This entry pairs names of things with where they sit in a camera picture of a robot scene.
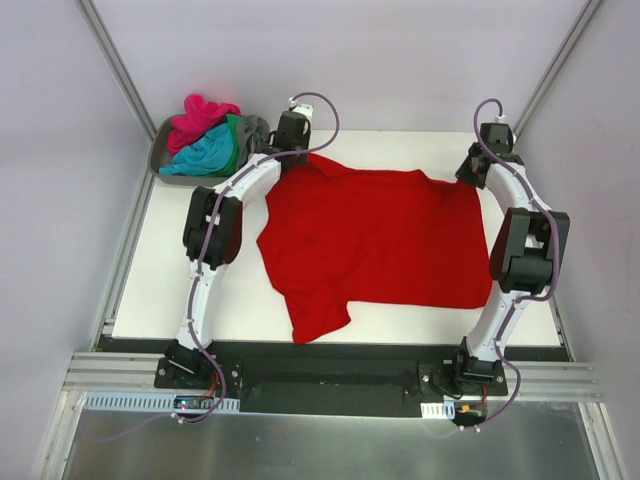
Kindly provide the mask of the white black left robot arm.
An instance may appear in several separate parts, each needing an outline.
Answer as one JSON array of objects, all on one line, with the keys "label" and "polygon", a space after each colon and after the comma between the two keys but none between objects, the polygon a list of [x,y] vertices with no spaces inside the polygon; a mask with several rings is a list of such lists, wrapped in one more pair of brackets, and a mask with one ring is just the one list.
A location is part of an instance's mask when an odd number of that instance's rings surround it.
[{"label": "white black left robot arm", "polygon": [[213,341],[210,298],[239,254],[243,210],[265,197],[285,172],[306,161],[310,136],[311,107],[286,110],[277,129],[250,147],[247,162],[236,173],[214,188],[193,191],[182,237],[190,286],[183,320],[158,364],[158,386],[207,389],[215,385],[219,375],[202,353]]}]

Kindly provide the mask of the red t shirt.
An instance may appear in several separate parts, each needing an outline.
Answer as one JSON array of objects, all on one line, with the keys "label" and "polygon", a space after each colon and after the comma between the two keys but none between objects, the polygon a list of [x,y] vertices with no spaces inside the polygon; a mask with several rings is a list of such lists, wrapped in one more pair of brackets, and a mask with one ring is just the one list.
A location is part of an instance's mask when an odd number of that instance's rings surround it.
[{"label": "red t shirt", "polygon": [[257,245],[297,344],[347,326],[351,302],[472,310],[488,301],[481,203],[460,181],[314,154],[266,204]]}]

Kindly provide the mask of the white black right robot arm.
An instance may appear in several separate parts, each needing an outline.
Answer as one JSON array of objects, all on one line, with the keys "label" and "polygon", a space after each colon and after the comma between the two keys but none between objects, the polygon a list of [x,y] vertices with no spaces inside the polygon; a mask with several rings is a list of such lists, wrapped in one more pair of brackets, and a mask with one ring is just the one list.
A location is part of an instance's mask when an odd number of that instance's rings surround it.
[{"label": "white black right robot arm", "polygon": [[504,219],[489,256],[488,302],[452,361],[429,381],[433,391],[453,399],[479,395],[504,378],[506,341],[528,305],[554,295],[570,228],[569,216],[551,210],[527,179],[509,125],[498,118],[475,133],[456,177],[488,189]]}]

